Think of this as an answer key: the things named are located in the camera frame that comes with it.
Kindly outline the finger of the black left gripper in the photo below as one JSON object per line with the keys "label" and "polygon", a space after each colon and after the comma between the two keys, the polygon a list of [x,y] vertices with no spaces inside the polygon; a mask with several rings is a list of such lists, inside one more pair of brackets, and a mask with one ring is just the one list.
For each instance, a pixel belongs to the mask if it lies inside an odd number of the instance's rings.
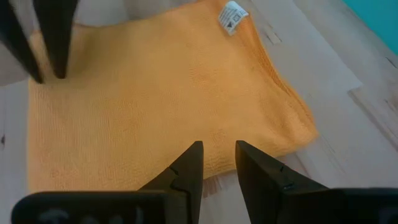
{"label": "finger of the black left gripper", "polygon": [[1,0],[1,42],[36,83],[43,83],[35,56],[9,0]]}
{"label": "finger of the black left gripper", "polygon": [[78,0],[33,0],[47,56],[57,78],[67,75],[73,17]]}

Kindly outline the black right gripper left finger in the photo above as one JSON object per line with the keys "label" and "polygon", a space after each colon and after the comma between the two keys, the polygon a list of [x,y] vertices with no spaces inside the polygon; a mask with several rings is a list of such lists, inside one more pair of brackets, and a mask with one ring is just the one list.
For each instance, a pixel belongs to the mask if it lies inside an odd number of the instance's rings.
{"label": "black right gripper left finger", "polygon": [[180,194],[185,223],[199,222],[203,189],[203,142],[195,141],[186,151],[158,176],[150,180],[142,190],[164,190],[169,194]]}

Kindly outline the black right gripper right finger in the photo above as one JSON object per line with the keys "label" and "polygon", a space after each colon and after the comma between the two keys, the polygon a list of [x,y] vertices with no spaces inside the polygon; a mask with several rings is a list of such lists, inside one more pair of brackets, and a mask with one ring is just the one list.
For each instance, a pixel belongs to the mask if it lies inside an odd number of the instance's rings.
{"label": "black right gripper right finger", "polygon": [[246,141],[236,141],[235,161],[251,223],[277,223],[284,198],[327,189]]}

